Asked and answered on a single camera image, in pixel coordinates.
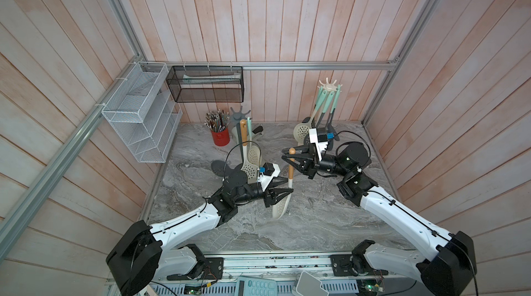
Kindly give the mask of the grey plastic box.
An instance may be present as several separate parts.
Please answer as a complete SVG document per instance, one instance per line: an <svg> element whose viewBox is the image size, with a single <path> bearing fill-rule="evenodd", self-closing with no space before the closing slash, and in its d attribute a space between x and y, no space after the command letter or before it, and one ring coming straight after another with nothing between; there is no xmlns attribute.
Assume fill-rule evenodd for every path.
<svg viewBox="0 0 531 296"><path fill-rule="evenodd" d="M329 292L322 286L322 282L308 272L302 272L292 290L295 296L329 296Z"/></svg>

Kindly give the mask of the large cream skimmer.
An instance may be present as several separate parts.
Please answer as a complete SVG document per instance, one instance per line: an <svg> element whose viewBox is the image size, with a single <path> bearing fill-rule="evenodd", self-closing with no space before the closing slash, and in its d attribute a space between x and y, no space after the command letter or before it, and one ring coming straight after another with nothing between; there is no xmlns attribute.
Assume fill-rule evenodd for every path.
<svg viewBox="0 0 531 296"><path fill-rule="evenodd" d="M292 165L289 165L288 167L288 187L290 189L293 188L294 172L295 172L294 167ZM288 194L282 200L280 200L279 203L273 206L273 209L272 209L273 219L278 220L286 213L290 198L291 198L291 194Z"/></svg>

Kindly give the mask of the black mesh wall basket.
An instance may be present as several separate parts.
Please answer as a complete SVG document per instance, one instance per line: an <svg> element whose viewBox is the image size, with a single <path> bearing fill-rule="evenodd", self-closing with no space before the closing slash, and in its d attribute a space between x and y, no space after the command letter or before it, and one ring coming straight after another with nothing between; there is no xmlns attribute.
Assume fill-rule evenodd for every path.
<svg viewBox="0 0 531 296"><path fill-rule="evenodd" d="M173 66L166 84L179 103L241 103L245 84L240 66Z"/></svg>

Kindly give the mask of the aluminium rail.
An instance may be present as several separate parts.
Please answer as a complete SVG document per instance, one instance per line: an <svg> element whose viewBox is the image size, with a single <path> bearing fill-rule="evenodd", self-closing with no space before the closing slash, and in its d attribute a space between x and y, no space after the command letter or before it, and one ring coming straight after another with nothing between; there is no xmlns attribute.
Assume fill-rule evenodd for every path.
<svg viewBox="0 0 531 296"><path fill-rule="evenodd" d="M331 255L350 253L256 253L229 254L206 257L223 257L222 279L236 276L287 276L299 272L310 272L318 276L332 275ZM119 255L112 252L106 258L106 265L119 286L140 286L151 281L167 280L170 272L170 255L164 259L159 254L142 250L139 254ZM364 254L375 270L386 270L405 277L420 279L421 272L430 265L418 251L398 250L378 243L371 245Z"/></svg>

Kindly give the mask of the red metal pencil cup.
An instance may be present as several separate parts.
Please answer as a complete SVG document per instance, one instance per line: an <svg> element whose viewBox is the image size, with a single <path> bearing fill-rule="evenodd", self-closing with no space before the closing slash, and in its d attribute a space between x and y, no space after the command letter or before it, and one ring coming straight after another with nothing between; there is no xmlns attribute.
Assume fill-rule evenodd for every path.
<svg viewBox="0 0 531 296"><path fill-rule="evenodd" d="M218 147L224 147L230 143L229 129L224 129L223 131L219 132L211 131L211 135L214 144Z"/></svg>

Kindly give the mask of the grey skimmer front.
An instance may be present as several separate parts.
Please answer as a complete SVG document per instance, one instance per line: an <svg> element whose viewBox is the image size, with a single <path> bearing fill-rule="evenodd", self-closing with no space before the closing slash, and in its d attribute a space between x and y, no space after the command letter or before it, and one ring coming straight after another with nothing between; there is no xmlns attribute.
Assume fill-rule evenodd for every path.
<svg viewBox="0 0 531 296"><path fill-rule="evenodd" d="M325 108L327 112L329 112L329 116L324 124L324 128L327 132L330 131L330 123L333 117L332 113L335 106L335 101L337 100L337 94L339 94L339 88L337 88L335 91L331 91L326 99Z"/></svg>

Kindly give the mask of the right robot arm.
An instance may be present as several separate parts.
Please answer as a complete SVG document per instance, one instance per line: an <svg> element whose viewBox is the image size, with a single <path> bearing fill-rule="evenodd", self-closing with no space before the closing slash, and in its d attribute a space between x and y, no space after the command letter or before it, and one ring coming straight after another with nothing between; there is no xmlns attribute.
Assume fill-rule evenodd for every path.
<svg viewBox="0 0 531 296"><path fill-rule="evenodd" d="M456 234L438 227L392 197L363 169L371 159L360 142L348 142L337 155L327 154L311 143L283 149L282 159L308 178L323 172L336 176L340 194L383 220L414 247L388 248L365 240L352 251L346 275L361 276L389 271L423 283L434 295L460 295L477 283L474 242L464 232Z"/></svg>

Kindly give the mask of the grey skimmer behind grey rack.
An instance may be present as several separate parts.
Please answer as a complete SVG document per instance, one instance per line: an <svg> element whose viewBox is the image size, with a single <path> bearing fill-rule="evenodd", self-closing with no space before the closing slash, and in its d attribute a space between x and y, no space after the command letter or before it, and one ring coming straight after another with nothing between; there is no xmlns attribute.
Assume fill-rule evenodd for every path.
<svg viewBox="0 0 531 296"><path fill-rule="evenodd" d="M226 169L226 162L224 160L213 160L210 167L215 175L224 177Z"/></svg>

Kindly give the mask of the grey calculator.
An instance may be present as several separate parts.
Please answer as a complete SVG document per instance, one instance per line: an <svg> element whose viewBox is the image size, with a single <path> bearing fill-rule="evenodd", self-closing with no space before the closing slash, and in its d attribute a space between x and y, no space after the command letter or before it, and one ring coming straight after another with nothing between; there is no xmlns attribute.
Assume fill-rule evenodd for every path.
<svg viewBox="0 0 531 296"><path fill-rule="evenodd" d="M278 285L271 279L239 277L236 280L235 296L278 296Z"/></svg>

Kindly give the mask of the cream utensil rack stand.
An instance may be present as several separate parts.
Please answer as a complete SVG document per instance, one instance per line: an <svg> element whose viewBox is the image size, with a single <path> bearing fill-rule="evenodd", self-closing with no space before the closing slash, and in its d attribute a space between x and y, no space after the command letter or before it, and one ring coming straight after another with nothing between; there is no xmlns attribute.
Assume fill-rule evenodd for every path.
<svg viewBox="0 0 531 296"><path fill-rule="evenodd" d="M335 91L337 88L340 89L340 87L341 87L340 85L337 85L336 82L337 82L337 80L334 80L333 82L330 82L329 79L326 78L326 82L325 83L323 83L323 82L319 82L319 83L321 84L321 86L323 86L323 89L326 89L327 91Z"/></svg>

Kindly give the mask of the mint stapler black top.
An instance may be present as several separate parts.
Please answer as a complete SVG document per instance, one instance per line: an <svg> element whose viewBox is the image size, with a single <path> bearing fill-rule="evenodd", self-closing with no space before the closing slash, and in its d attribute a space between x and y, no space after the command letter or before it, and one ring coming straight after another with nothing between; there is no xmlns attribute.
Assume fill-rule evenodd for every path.
<svg viewBox="0 0 531 296"><path fill-rule="evenodd" d="M264 132L264 127L260 125L253 129L252 134L253 134L253 137L262 136L263 132Z"/></svg>

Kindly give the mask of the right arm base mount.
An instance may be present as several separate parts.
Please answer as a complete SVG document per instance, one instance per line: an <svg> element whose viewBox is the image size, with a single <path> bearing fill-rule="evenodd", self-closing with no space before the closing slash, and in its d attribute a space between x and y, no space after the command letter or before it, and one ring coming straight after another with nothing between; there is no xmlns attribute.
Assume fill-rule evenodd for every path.
<svg viewBox="0 0 531 296"><path fill-rule="evenodd" d="M364 240L352 250L351 254L331 255L330 261L333 274L336 277L358 277L368 274L388 275L389 271L375 270L372 268L364 257L368 247L374 245L375 243L376 242L372 240Z"/></svg>

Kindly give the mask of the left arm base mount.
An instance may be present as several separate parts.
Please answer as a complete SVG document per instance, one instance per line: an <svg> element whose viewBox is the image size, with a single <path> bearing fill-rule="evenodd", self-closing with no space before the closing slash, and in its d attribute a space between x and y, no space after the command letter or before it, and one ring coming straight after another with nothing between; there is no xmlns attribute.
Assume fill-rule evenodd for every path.
<svg viewBox="0 0 531 296"><path fill-rule="evenodd" d="M223 277L224 258L206 257L196 244L188 244L172 250L170 255L169 281L211 279Z"/></svg>

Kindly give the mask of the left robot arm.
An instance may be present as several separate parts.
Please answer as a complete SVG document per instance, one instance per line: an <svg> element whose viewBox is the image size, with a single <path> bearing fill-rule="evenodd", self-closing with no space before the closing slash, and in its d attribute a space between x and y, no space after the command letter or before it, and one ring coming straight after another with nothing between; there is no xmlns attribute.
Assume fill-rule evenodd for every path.
<svg viewBox="0 0 531 296"><path fill-rule="evenodd" d="M249 183L244 171L234 170L197 209L158 224L132 224L106 258L121 295L136 295L166 276L196 279L207 262L188 239L228 222L241 206L258 199L265 207L275 206L293 193L292 179L280 176L277 165L267 164L260 172L257 182Z"/></svg>

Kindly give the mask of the grey utensil rack stand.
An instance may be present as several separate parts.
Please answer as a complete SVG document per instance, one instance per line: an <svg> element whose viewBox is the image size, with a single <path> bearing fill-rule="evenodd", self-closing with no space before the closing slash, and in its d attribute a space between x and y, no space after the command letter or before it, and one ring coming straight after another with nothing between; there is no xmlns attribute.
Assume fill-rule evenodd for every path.
<svg viewBox="0 0 531 296"><path fill-rule="evenodd" d="M246 119L246 113L242 113L243 107L240 107L238 112L235 112L233 108L230 108L230 124L232 125L231 134L234 136L236 146L241 151L242 166L241 170L247 173L246 167L248 166L248 144L242 145L242 141L247 141L250 137L248 135L248 120Z"/></svg>

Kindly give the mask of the bundle of pencils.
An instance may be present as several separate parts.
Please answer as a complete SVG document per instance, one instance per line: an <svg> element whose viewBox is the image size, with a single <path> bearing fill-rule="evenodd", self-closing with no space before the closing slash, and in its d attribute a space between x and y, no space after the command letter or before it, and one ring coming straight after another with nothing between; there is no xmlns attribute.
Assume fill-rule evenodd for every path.
<svg viewBox="0 0 531 296"><path fill-rule="evenodd" d="M209 111L205 115L205 125L214 133L225 131L229 121L230 115L224 110Z"/></svg>

